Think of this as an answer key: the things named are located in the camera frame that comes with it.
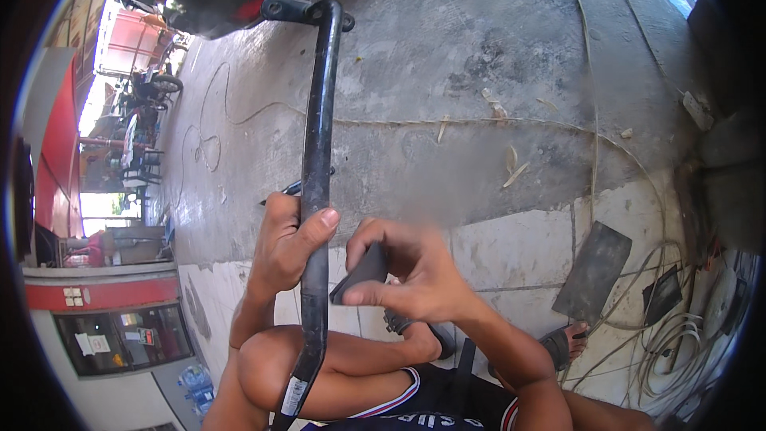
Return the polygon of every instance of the fingernail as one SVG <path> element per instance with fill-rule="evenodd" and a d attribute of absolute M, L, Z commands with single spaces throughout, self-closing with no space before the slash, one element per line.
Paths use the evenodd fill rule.
<path fill-rule="evenodd" d="M 328 227 L 335 228 L 339 221 L 340 215 L 338 215 L 337 210 L 328 208 L 327 210 L 322 211 L 322 223 Z"/>

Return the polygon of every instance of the taillight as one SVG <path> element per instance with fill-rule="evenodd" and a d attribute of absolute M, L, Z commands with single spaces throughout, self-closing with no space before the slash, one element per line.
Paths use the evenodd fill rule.
<path fill-rule="evenodd" d="M 263 1 L 264 0 L 250 0 L 245 2 L 239 9 L 237 9 L 237 12 L 234 12 L 231 18 L 243 20 L 245 22 L 255 20 L 261 14 L 261 4 L 263 4 Z"/>

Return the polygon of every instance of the foot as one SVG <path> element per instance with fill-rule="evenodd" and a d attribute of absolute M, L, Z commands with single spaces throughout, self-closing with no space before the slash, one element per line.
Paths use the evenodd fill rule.
<path fill-rule="evenodd" d="M 416 321 L 407 326 L 401 335 L 406 343 L 410 343 L 416 349 L 416 355 L 421 358 L 418 362 L 430 363 L 441 355 L 441 343 L 426 323 Z"/>
<path fill-rule="evenodd" d="M 574 361 L 585 350 L 585 345 L 588 344 L 587 338 L 573 338 L 574 336 L 584 333 L 588 330 L 588 323 L 585 321 L 578 321 L 577 323 L 570 324 L 567 328 L 564 328 L 564 332 L 567 335 L 567 341 L 569 342 L 569 362 Z"/>

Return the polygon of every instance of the barcode sticker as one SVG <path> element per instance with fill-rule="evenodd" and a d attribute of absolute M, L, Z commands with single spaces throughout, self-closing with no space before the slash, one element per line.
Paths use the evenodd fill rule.
<path fill-rule="evenodd" d="M 294 376 L 290 378 L 290 382 L 287 384 L 287 391 L 285 392 L 285 399 L 282 401 L 283 415 L 296 416 L 298 414 L 298 403 L 308 385 L 306 381 L 301 381 Z"/>

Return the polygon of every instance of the red stripe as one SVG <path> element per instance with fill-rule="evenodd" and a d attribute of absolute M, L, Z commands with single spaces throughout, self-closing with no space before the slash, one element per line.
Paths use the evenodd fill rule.
<path fill-rule="evenodd" d="M 391 408 L 397 407 L 400 404 L 402 404 L 403 402 L 405 402 L 407 399 L 409 399 L 410 396 L 415 394 L 415 391 L 417 391 L 417 388 L 412 388 L 412 389 L 410 389 L 409 393 L 407 393 L 405 396 L 397 399 L 394 403 L 389 404 L 387 407 L 383 407 L 383 408 L 377 409 L 376 411 L 371 411 L 370 413 L 363 414 L 360 417 L 357 417 L 357 419 L 358 418 L 369 418 L 370 416 L 375 416 L 376 414 L 384 413 L 385 411 L 388 411 Z"/>
<path fill-rule="evenodd" d="M 121 308 L 141 304 L 167 302 L 180 296 L 176 278 L 160 278 L 128 283 L 91 285 L 24 285 L 27 306 L 33 310 L 84 311 Z M 63 289 L 78 288 L 83 306 L 67 306 Z M 90 302 L 85 299 L 85 290 Z"/>
<path fill-rule="evenodd" d="M 508 412 L 505 413 L 505 420 L 503 420 L 503 431 L 510 431 L 510 424 L 511 424 L 511 417 L 513 416 L 513 412 L 516 410 L 516 407 L 519 405 L 519 398 L 514 398 L 513 403 L 511 403 L 511 407 L 508 409 Z"/>

